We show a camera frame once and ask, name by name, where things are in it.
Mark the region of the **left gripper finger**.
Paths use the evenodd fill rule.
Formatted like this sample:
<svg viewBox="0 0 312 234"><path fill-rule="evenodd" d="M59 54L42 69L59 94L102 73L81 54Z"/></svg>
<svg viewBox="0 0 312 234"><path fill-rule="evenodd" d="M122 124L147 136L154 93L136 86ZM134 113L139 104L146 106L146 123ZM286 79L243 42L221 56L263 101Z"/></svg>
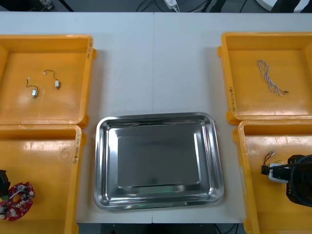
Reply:
<svg viewBox="0 0 312 234"><path fill-rule="evenodd" d="M5 170L0 170L0 196L8 195L10 188L10 181L6 175Z"/></svg>

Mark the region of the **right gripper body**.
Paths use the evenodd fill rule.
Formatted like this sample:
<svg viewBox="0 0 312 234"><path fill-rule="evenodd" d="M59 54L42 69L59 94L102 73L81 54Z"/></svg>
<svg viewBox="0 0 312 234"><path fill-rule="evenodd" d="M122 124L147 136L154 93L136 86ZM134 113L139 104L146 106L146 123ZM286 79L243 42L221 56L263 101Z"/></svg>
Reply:
<svg viewBox="0 0 312 234"><path fill-rule="evenodd" d="M295 164L300 161L301 161L301 156L291 156L288 159L289 164ZM296 169L296 166L294 165L290 166L290 179L286 186L286 196L291 202L295 204L299 204L299 200L296 197L296 192L295 192L295 169Z"/></svg>

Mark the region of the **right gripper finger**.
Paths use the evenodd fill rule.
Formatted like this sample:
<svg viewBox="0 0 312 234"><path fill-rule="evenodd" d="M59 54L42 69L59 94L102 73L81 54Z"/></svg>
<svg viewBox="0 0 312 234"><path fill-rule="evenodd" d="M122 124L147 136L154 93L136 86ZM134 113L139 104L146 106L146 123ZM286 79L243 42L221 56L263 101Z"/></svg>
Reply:
<svg viewBox="0 0 312 234"><path fill-rule="evenodd" d="M261 166L261 174L262 175L268 175L270 170L280 169L280 168L287 168L287 169L289 169L291 166L293 166L293 163L291 163L291 164L283 164L283 165L278 165L278 166L262 165Z"/></svg>

